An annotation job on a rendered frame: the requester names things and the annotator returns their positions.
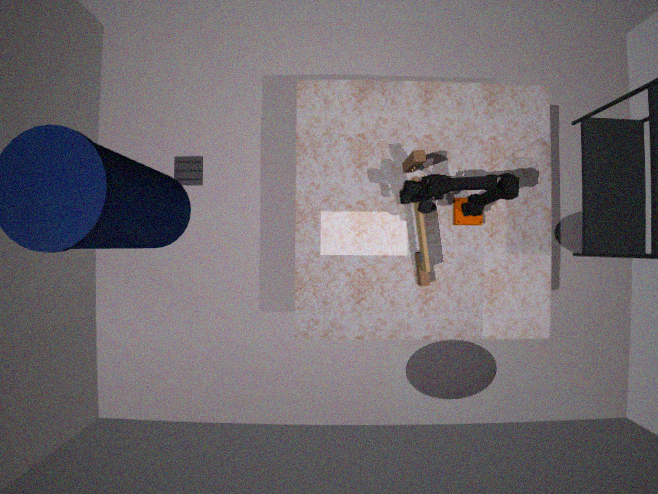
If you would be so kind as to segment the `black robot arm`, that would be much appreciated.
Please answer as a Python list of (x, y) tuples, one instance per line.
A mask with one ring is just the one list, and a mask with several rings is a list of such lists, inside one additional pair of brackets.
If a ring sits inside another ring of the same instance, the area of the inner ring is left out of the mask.
[[(502, 179), (497, 182), (497, 178)], [(429, 198), (446, 195), (451, 191), (464, 190), (487, 191), (481, 195), (470, 195), (468, 196), (467, 203), (461, 204), (463, 216), (482, 216), (482, 210), (485, 205), (495, 202), (498, 199), (512, 200), (518, 196), (519, 178), (517, 178), (516, 175), (508, 173), (499, 176), (486, 175), (461, 178), (449, 178), (446, 175), (434, 174), (422, 177), (421, 182), (405, 180), (403, 193), (409, 195), (420, 194), (420, 196)], [(430, 213), (433, 210), (436, 210), (437, 206), (432, 200), (434, 199), (417, 198), (417, 201), (419, 201), (417, 210), (420, 213)]]

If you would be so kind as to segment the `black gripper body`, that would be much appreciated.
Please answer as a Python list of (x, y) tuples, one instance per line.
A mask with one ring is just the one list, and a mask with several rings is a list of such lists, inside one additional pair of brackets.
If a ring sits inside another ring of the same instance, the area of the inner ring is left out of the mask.
[[(419, 194), (419, 195), (409, 195), (409, 194), (404, 194), (404, 193), (403, 193), (403, 189), (402, 189), (402, 190), (400, 191), (400, 198), (401, 198), (401, 203), (402, 203), (402, 204), (408, 204), (408, 203), (411, 203), (411, 201), (416, 201), (417, 198), (420, 198), (420, 199), (429, 199), (429, 198), (433, 198), (433, 197), (425, 198), (425, 197), (423, 197), (423, 196), (420, 196), (420, 194)], [(444, 198), (444, 195), (435, 196), (434, 200), (443, 199), (443, 198)]]

